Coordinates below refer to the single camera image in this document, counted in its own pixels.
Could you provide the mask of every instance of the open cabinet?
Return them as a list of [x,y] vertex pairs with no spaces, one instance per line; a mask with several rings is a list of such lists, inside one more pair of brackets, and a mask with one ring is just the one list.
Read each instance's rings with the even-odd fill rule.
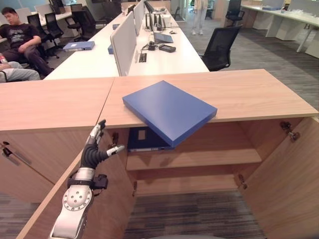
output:
[[[318,233],[318,112],[264,70],[116,78],[99,118],[108,127],[101,149],[114,133],[127,145],[129,128],[144,126],[122,97],[160,80],[216,106],[217,116],[175,150],[124,151],[103,162],[109,188],[89,210],[83,238],[122,238],[136,197],[227,190],[241,192],[268,239]],[[79,161],[80,154],[18,239],[49,235]]]

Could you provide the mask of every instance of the person standing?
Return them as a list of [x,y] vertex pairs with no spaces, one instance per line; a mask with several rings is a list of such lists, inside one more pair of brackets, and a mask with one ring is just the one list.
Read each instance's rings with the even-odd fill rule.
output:
[[9,23],[0,27],[0,35],[8,39],[11,47],[3,52],[7,61],[19,61],[25,56],[43,76],[50,74],[52,69],[36,49],[41,44],[41,38],[35,26],[21,23],[18,14],[11,7],[5,7],[1,12]]
[[199,24],[199,35],[203,35],[203,24],[206,17],[206,11],[208,6],[208,0],[195,0],[194,13],[195,19],[193,22],[193,28],[191,30],[192,35],[196,35],[195,29]]

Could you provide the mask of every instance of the wooden countertop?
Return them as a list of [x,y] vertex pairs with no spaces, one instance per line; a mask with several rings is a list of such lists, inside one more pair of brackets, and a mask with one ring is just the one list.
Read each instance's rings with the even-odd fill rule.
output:
[[114,78],[0,84],[0,131],[92,127]]
[[122,97],[165,80],[218,108],[210,122],[318,115],[318,111],[266,70],[220,71],[115,78],[100,119],[108,128],[144,126]]

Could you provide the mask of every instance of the person's arm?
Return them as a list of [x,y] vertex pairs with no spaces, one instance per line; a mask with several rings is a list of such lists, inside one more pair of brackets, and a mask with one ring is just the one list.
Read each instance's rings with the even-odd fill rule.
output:
[[3,71],[4,69],[12,68],[9,64],[0,64],[0,71]]
[[39,37],[39,32],[33,25],[29,25],[29,34],[30,36],[33,36],[33,39],[30,41],[27,41],[26,43],[22,44],[18,51],[20,53],[25,52],[25,50],[30,46],[35,46],[41,44],[41,37]]
[[30,46],[34,46],[34,45],[39,45],[41,44],[41,38],[39,36],[33,36],[33,39],[31,39],[30,41],[27,41],[26,43],[22,44],[18,51],[20,53],[25,52],[25,50],[30,47]]

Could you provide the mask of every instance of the phone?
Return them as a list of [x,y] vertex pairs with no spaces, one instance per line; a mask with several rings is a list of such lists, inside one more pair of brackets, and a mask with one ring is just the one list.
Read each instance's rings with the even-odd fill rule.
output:
[[176,47],[162,44],[162,45],[159,46],[159,50],[167,51],[169,53],[172,53],[172,52],[176,51]]

